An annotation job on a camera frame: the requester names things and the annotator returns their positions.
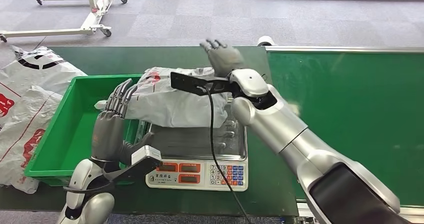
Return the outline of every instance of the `white robotic arm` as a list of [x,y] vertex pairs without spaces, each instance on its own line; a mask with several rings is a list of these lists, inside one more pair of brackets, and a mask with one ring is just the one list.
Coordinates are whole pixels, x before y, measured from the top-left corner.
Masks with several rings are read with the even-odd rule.
[[360,163],[328,146],[289,108],[278,91],[255,70],[243,69],[238,50],[207,40],[206,50],[216,80],[171,74],[171,85],[205,95],[232,92],[236,119],[251,130],[296,175],[308,205],[320,223],[409,223],[401,218],[400,201]]

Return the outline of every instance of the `white metal cart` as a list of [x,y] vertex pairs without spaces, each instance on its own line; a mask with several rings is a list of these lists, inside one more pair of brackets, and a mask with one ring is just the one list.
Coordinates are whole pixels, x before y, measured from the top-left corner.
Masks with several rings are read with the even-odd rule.
[[[64,0],[36,0],[39,5],[43,1],[64,1]],[[32,31],[2,31],[0,30],[0,41],[7,42],[8,38],[13,37],[32,37],[32,36],[56,36],[56,35],[92,35],[99,29],[107,37],[112,35],[111,27],[100,24],[103,15],[105,15],[112,5],[113,0],[88,0],[90,3],[90,13],[84,23],[78,29],[61,30],[32,30]]]

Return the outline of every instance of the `robot finger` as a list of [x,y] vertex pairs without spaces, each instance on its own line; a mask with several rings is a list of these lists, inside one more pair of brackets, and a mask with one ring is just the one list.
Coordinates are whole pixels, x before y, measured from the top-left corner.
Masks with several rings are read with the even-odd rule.
[[222,41],[220,41],[220,40],[215,40],[215,42],[217,42],[217,43],[218,43],[218,45],[219,45],[219,46],[222,46],[223,48],[228,47],[228,45],[226,45],[225,43],[223,43],[223,42],[222,42]]
[[151,145],[153,143],[154,135],[155,134],[152,132],[146,133],[146,135],[143,136],[143,138],[137,145],[140,145],[140,146]]
[[119,89],[119,91],[118,91],[118,93],[116,95],[117,96],[116,97],[117,99],[116,99],[116,101],[115,101],[115,103],[113,105],[113,108],[112,108],[112,110],[115,113],[118,113],[119,106],[121,105],[121,102],[122,102],[122,98],[123,98],[125,92],[127,91],[128,87],[131,85],[132,82],[133,82],[132,79],[127,79],[126,81],[124,81],[121,84],[121,88]]
[[114,94],[113,94],[113,97],[112,97],[112,101],[111,101],[111,103],[110,103],[110,106],[109,106],[109,110],[111,110],[111,111],[115,111],[114,109],[114,107],[115,107],[115,105],[117,104],[117,101],[118,101],[118,94],[119,94],[119,92],[121,91],[121,89],[122,89],[122,86],[124,85],[124,83],[125,82],[122,82],[122,83],[120,83],[118,86],[117,86],[117,89],[116,89],[116,91],[114,92]]
[[119,86],[120,84],[116,86],[114,91],[109,95],[109,98],[107,99],[107,102],[106,102],[106,107],[104,108],[106,111],[109,111],[111,109],[110,107],[112,105],[112,101],[114,100],[113,98],[117,94]]
[[125,119],[125,115],[126,115],[126,109],[128,108],[128,102],[131,99],[131,96],[133,96],[133,93],[137,90],[137,85],[133,85],[131,86],[124,94],[124,97],[122,99],[122,104],[120,106],[119,109],[119,115],[121,116],[121,118]]
[[204,50],[206,51],[206,53],[209,52],[209,50],[212,49],[211,45],[209,43],[207,43],[207,42],[200,43],[200,46],[202,46],[204,48]]
[[216,41],[213,41],[213,40],[211,40],[211,39],[206,39],[206,41],[209,43],[209,44],[211,44],[211,46],[212,46],[212,48],[214,48],[214,49],[217,49],[220,45],[216,42]]

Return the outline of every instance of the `black bracket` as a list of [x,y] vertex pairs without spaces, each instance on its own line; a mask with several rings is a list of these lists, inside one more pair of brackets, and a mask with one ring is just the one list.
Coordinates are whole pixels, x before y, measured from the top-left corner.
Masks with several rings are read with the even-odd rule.
[[232,92],[232,84],[228,79],[215,77],[212,80],[201,79],[189,75],[171,72],[171,87],[199,96],[210,94]]
[[161,161],[147,156],[146,158],[141,159],[136,164],[128,166],[124,169],[120,169],[113,172],[106,172],[102,169],[103,176],[109,181],[135,181],[139,180],[140,177],[152,172],[154,169],[161,165]]

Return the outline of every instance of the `black cable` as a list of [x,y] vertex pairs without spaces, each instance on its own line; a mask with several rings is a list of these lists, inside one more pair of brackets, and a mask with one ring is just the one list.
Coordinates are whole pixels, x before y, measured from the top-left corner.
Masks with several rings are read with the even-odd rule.
[[92,189],[87,189],[87,190],[77,190],[77,189],[72,189],[68,186],[64,186],[64,190],[65,191],[69,191],[72,193],[77,193],[77,194],[87,194],[87,193],[95,193],[95,192],[100,192],[103,191],[105,188],[111,186],[113,184],[113,182],[108,182],[107,184],[100,186],[100,187],[96,187],[96,188],[92,188]]
[[214,159],[214,162],[215,162],[215,165],[216,165],[216,167],[217,167],[217,169],[219,170],[219,172],[221,173],[221,175],[223,176],[223,178],[224,178],[224,180],[225,180],[225,182],[226,182],[226,185],[228,186],[228,188],[230,189],[230,191],[231,191],[231,193],[232,193],[232,195],[234,196],[234,199],[236,200],[236,202],[237,202],[237,204],[238,204],[238,206],[240,207],[240,210],[243,212],[243,215],[245,216],[245,218],[246,218],[246,220],[247,220],[247,222],[249,223],[249,224],[252,224],[252,222],[249,220],[249,218],[247,217],[247,213],[246,213],[246,211],[244,210],[244,208],[243,208],[243,206],[242,206],[242,204],[240,203],[240,201],[239,201],[239,199],[237,198],[237,196],[236,196],[236,193],[234,192],[234,190],[233,190],[233,188],[231,187],[231,185],[229,184],[229,182],[228,182],[228,180],[227,180],[227,178],[226,178],[226,176],[224,175],[224,173],[223,173],[223,171],[221,170],[221,167],[220,167],[220,165],[218,164],[218,161],[216,160],[217,158],[216,158],[216,156],[215,156],[215,150],[214,150],[214,139],[213,139],[213,131],[214,131],[214,126],[213,126],[213,120],[214,120],[214,113],[213,113],[213,107],[214,107],[214,102],[213,102],[213,100],[212,100],[212,95],[211,95],[211,93],[209,92],[209,89],[205,86],[204,87],[205,89],[206,89],[206,92],[207,92],[207,95],[209,96],[209,101],[210,101],[210,111],[211,111],[211,113],[210,113],[210,124],[211,124],[211,126],[210,126],[210,148],[211,148],[211,150],[212,150],[212,157],[213,157],[213,159]]
[[33,50],[36,50],[46,38],[47,36],[45,36]]

